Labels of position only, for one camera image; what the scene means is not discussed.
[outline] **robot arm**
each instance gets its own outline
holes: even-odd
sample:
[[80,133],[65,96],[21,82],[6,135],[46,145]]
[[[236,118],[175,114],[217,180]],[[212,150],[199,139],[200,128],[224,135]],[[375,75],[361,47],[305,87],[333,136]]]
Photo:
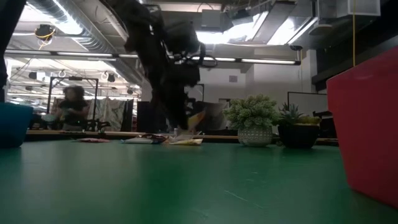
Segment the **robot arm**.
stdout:
[[[142,5],[135,0],[100,1],[124,24],[129,34],[124,47],[127,52],[138,54],[152,87],[152,102],[163,109],[168,119],[187,129],[184,87],[200,81],[199,66],[206,52],[191,23],[165,27],[159,6]],[[198,61],[187,57],[198,50]]]

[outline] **red bin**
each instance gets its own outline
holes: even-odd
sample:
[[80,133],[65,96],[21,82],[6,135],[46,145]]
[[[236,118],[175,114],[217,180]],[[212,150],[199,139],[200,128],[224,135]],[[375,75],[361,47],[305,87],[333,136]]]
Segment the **red bin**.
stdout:
[[398,208],[398,47],[327,87],[349,185]]

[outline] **vent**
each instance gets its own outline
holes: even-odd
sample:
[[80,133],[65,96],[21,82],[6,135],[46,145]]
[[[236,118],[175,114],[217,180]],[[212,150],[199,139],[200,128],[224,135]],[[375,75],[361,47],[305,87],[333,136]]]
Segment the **vent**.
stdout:
[[[354,0],[337,0],[337,17],[353,14]],[[356,1],[355,14],[362,16],[380,16],[380,0]]]
[[229,76],[229,82],[237,83],[237,82],[238,82],[238,76],[236,76],[236,75],[230,75],[230,76]]

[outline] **white flower pot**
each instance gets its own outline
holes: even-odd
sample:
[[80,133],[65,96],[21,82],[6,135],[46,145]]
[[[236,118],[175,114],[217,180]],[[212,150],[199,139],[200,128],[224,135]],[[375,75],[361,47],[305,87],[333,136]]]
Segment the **white flower pot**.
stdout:
[[238,140],[245,146],[265,147],[272,141],[272,127],[239,128]]

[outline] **blue bowl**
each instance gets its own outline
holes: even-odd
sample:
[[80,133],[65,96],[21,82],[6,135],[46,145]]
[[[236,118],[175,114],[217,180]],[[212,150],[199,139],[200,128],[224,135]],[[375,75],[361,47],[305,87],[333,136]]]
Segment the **blue bowl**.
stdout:
[[0,149],[22,145],[32,115],[30,106],[0,103]]

